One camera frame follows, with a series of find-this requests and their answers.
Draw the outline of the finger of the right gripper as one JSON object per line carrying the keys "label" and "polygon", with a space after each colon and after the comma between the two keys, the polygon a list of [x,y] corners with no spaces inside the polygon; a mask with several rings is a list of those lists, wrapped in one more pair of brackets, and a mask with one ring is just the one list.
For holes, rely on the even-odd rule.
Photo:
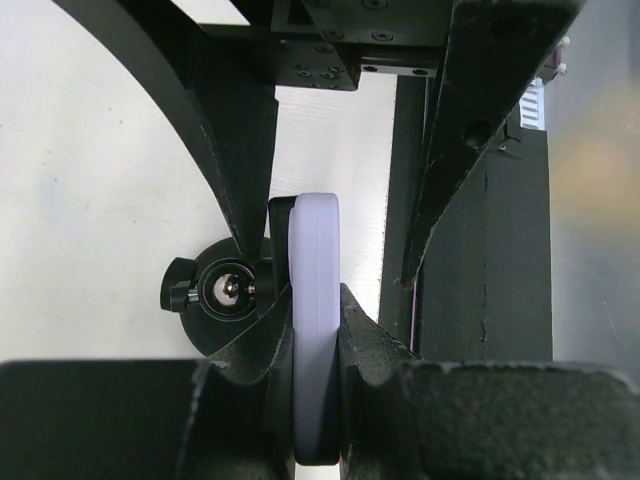
{"label": "finger of the right gripper", "polygon": [[259,256],[275,152],[275,89],[171,1],[61,1],[134,76],[213,191],[242,255]]}

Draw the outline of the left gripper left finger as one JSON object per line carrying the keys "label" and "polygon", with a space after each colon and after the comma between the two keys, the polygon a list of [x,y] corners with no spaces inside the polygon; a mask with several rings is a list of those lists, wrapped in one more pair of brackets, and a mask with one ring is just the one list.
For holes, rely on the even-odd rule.
{"label": "left gripper left finger", "polygon": [[203,359],[1,366],[5,479],[291,479],[291,292]]}

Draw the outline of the phone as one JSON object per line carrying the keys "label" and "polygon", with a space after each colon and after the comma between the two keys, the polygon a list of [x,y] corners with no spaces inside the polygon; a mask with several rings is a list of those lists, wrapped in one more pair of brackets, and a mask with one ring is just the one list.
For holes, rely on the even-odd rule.
{"label": "phone", "polygon": [[336,195],[296,197],[289,216],[293,444],[296,462],[339,458],[340,209]]}

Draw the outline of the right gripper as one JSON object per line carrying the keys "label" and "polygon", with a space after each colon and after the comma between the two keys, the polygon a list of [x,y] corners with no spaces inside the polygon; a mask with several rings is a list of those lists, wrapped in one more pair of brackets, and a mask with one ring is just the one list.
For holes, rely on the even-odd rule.
{"label": "right gripper", "polygon": [[366,72],[432,77],[445,44],[429,94],[400,277],[405,287],[453,197],[580,11],[577,1],[234,5],[247,24],[206,24],[204,31],[277,86],[354,91]]}

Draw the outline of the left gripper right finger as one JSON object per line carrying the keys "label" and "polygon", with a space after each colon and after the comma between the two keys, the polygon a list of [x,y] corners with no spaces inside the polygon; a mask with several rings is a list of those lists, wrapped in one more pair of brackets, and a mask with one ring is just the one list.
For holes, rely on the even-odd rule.
{"label": "left gripper right finger", "polygon": [[430,362],[340,289],[344,479],[635,479],[639,390],[596,365]]}

